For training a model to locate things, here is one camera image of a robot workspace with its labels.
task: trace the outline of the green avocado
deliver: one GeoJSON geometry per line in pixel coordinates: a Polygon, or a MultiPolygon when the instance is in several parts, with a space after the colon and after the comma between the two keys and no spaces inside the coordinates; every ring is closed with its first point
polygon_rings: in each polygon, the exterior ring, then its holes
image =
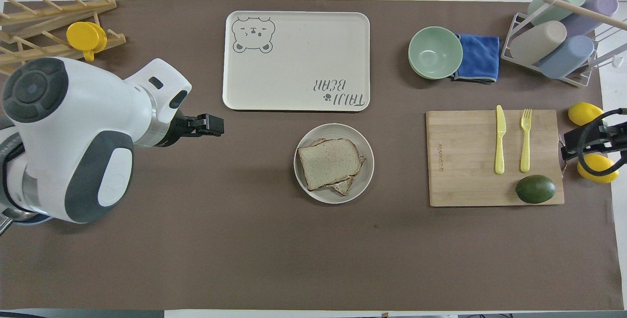
{"type": "Polygon", "coordinates": [[[525,203],[540,204],[555,196],[555,183],[546,176],[527,176],[516,184],[516,194],[525,203]]]}

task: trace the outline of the white cup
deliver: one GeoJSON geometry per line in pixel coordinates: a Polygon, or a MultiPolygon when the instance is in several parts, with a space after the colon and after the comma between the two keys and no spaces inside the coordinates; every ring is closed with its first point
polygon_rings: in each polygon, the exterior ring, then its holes
{"type": "Polygon", "coordinates": [[[566,39],[566,34],[566,27],[558,21],[537,25],[511,40],[511,57],[529,66],[553,52],[566,39]]]}

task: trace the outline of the yellow knife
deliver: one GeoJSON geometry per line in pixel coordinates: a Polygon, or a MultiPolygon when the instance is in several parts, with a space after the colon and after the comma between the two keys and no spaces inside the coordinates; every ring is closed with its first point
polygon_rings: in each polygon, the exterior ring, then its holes
{"type": "Polygon", "coordinates": [[[494,160],[495,173],[502,175],[506,171],[503,159],[503,136],[507,132],[506,115],[501,105],[497,104],[497,156],[494,160]]]}

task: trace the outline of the wooden cutting board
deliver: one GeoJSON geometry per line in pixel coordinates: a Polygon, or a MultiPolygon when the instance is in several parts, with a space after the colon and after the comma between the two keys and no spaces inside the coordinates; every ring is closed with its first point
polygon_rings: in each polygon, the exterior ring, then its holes
{"type": "Polygon", "coordinates": [[[429,194],[432,206],[529,205],[518,198],[517,182],[545,175],[555,183],[552,199],[540,205],[564,204],[555,110],[531,115],[531,170],[520,171],[522,110],[506,110],[503,137],[505,173],[494,172],[497,117],[491,111],[430,111],[426,113],[429,194]]]}

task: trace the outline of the bear drawing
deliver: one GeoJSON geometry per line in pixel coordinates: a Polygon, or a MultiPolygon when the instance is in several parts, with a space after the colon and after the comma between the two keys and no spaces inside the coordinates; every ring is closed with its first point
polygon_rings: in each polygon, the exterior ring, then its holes
{"type": "Polygon", "coordinates": [[[235,34],[233,50],[237,53],[246,49],[259,49],[263,53],[272,50],[272,34],[275,32],[275,24],[268,18],[262,21],[260,18],[248,17],[245,20],[237,18],[231,26],[235,34]]]}

